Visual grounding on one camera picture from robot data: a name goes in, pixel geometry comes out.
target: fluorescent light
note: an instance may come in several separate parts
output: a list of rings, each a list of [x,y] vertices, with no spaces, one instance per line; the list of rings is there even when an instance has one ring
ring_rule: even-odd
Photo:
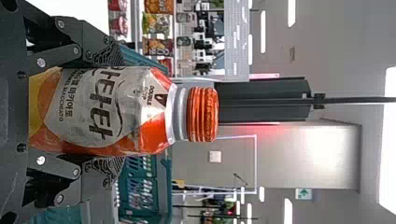
[[[241,215],[241,202],[236,202],[236,214]]]
[[[293,204],[289,199],[285,199],[285,214],[283,216],[284,224],[292,224],[293,223]]]
[[[279,73],[262,73],[262,74],[250,74],[249,79],[268,79],[268,78],[279,78]]]
[[[385,95],[396,96],[396,67],[387,69]],[[382,127],[382,149],[379,174],[379,204],[396,215],[396,141],[394,127],[396,127],[396,104],[384,105],[384,119]]]
[[[238,200],[237,198],[238,198],[238,196],[236,194],[236,190],[234,190],[233,191],[233,202],[236,202],[236,200]]]
[[[253,35],[248,35],[248,65],[253,64]]]
[[[288,2],[288,26],[291,27],[296,23],[296,0]]]
[[[251,219],[253,216],[253,207],[251,206],[251,203],[247,204],[247,218]]]
[[[265,188],[264,187],[260,187],[259,189],[259,199],[260,202],[265,202]]]
[[[245,187],[241,188],[241,204],[245,204]]]
[[[267,38],[266,38],[266,20],[267,20],[267,15],[265,13],[265,11],[262,11],[262,32],[260,35],[260,38],[262,39],[262,42],[260,43],[260,45],[262,46],[262,53],[265,53],[266,49],[267,49]]]

